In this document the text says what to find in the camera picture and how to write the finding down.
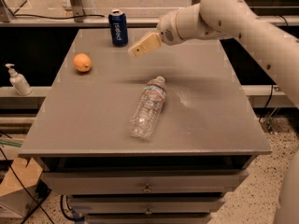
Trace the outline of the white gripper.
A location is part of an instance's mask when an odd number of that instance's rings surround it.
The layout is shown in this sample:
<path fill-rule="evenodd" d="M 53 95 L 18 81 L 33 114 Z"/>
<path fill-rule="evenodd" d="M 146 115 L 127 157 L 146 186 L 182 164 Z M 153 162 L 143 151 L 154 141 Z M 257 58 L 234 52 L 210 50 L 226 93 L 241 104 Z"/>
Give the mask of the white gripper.
<path fill-rule="evenodd" d="M 138 57 L 159 49 L 163 42 L 169 46 L 181 44 L 183 40 L 177 30 L 177 14 L 178 11 L 174 10 L 163 15 L 157 24 L 159 34 L 156 32 L 146 33 L 128 49 L 128 53 L 133 57 Z"/>

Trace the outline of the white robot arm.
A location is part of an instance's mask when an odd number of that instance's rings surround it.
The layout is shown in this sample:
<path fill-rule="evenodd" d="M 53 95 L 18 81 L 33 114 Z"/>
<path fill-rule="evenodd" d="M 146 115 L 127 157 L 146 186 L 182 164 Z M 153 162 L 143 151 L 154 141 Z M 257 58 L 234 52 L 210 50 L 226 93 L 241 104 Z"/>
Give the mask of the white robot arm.
<path fill-rule="evenodd" d="M 275 25 L 259 18 L 245 0 L 200 0 L 190 7 L 162 16 L 156 30 L 129 48 L 137 57 L 166 44 L 191 39 L 210 40 L 230 36 L 299 107 L 299 42 Z"/>

